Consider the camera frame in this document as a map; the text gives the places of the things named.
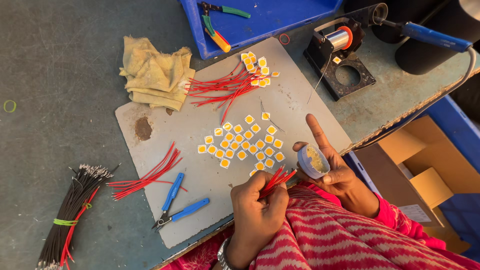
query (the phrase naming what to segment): fingernail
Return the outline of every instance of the fingernail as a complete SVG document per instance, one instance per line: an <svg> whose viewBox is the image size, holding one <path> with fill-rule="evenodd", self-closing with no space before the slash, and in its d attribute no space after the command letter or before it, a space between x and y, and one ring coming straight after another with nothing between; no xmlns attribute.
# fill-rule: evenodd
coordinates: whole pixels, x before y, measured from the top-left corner
<svg viewBox="0 0 480 270"><path fill-rule="evenodd" d="M332 181L332 177L330 175L325 175L323 177L323 183L324 184L329 184L329 183L331 183L331 181Z"/></svg>

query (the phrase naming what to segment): label on box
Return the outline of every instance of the label on box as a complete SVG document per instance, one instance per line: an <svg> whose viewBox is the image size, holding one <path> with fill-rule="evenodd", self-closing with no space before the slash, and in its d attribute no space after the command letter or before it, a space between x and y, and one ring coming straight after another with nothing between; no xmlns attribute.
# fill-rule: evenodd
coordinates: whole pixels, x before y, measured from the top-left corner
<svg viewBox="0 0 480 270"><path fill-rule="evenodd" d="M430 218L427 216L427 213L425 213L422 208L420 208L420 205L414 204L414 205L407 205L407 206L401 206L398 209L400 209L409 219L416 221L416 222L430 222Z"/></svg>

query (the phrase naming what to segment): yellow cloth rag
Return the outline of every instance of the yellow cloth rag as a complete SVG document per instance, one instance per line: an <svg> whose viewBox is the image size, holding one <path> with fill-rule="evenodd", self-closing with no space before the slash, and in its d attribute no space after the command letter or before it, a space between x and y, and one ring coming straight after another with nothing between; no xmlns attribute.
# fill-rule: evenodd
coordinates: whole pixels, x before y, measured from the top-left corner
<svg viewBox="0 0 480 270"><path fill-rule="evenodd" d="M134 102L150 107L180 108L188 92L189 78L195 70L189 68L192 53L183 47L172 54L158 52L150 41L124 37L123 68L120 75L127 78L125 88Z"/></svg>

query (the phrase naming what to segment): green-handled wire stripper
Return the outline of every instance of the green-handled wire stripper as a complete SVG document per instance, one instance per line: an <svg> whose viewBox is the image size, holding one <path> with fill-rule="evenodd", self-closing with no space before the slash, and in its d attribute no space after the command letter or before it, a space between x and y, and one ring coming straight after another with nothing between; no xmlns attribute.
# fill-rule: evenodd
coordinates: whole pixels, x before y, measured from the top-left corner
<svg viewBox="0 0 480 270"><path fill-rule="evenodd" d="M212 37L215 36L215 30L213 30L212 22L210 21L210 16L209 16L210 10L217 10L217 11L222 11L222 12L225 12L225 13L231 13L231 14L239 15L239 16L242 16L242 17L245 17L245 18L250 18L250 13L247 13L245 11L241 11L241 10L238 10L238 9L234 9L234 8L231 8L231 7L226 7L226 6L219 7L219 6L215 6L215 5L212 5L212 4L208 4L206 2L197 3L197 4L204 9L204 14L202 15L202 19L203 19L203 22L205 24L205 27L207 28L208 32L210 33L210 35Z"/></svg>

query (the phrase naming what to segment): green rubber band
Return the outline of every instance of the green rubber band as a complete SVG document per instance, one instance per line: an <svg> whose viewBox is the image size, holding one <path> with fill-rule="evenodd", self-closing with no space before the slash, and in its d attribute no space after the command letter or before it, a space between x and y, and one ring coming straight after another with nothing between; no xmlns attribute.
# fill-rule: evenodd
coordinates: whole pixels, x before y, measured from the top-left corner
<svg viewBox="0 0 480 270"><path fill-rule="evenodd" d="M12 110L7 110L7 104L9 102L13 102L13 109ZM13 100L7 100L6 102L3 103L3 110L6 111L6 112L9 112L9 113L12 113L15 111L15 109L17 108L17 103Z"/></svg>
<svg viewBox="0 0 480 270"><path fill-rule="evenodd" d="M53 223L57 225L64 225L64 226L75 226L77 225L78 221L63 221L59 219L54 219Z"/></svg>

